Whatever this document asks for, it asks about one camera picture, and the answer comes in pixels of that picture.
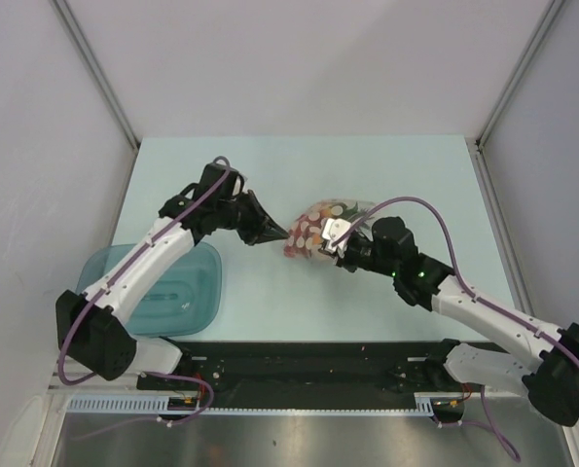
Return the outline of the clear dotted zip top bag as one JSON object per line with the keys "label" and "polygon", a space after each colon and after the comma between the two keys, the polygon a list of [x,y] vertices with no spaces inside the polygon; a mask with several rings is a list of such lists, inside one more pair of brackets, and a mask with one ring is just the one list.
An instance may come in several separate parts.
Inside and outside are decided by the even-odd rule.
{"label": "clear dotted zip top bag", "polygon": [[342,202],[349,198],[323,199],[310,206],[290,226],[283,245],[283,255],[289,259],[304,259],[324,263],[333,259],[319,251],[321,230],[326,218],[341,218]]}

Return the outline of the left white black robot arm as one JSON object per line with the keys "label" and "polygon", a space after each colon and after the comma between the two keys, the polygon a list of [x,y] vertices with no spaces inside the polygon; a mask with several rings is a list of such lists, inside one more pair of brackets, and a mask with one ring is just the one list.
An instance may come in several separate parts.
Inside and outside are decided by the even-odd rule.
{"label": "left white black robot arm", "polygon": [[288,236],[225,157],[208,163],[197,182],[167,200],[151,229],[114,267],[83,292],[66,290],[57,298],[60,381],[74,386],[133,372],[157,376],[174,389],[186,386],[193,366],[178,345],[137,337],[126,325],[161,276],[218,230],[236,232],[248,246]]}

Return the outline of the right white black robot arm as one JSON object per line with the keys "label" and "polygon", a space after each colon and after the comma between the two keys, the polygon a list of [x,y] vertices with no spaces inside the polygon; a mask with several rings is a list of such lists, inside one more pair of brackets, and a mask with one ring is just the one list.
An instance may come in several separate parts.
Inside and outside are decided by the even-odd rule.
{"label": "right white black robot arm", "polygon": [[406,304],[449,317],[498,345],[489,351],[441,342],[426,366],[434,388],[449,390],[458,382],[491,386],[527,398],[558,425],[579,421],[579,324],[563,328],[493,302],[454,268],[419,252],[399,217],[378,219],[370,234],[328,218],[322,238],[322,251],[337,267],[388,276]]}

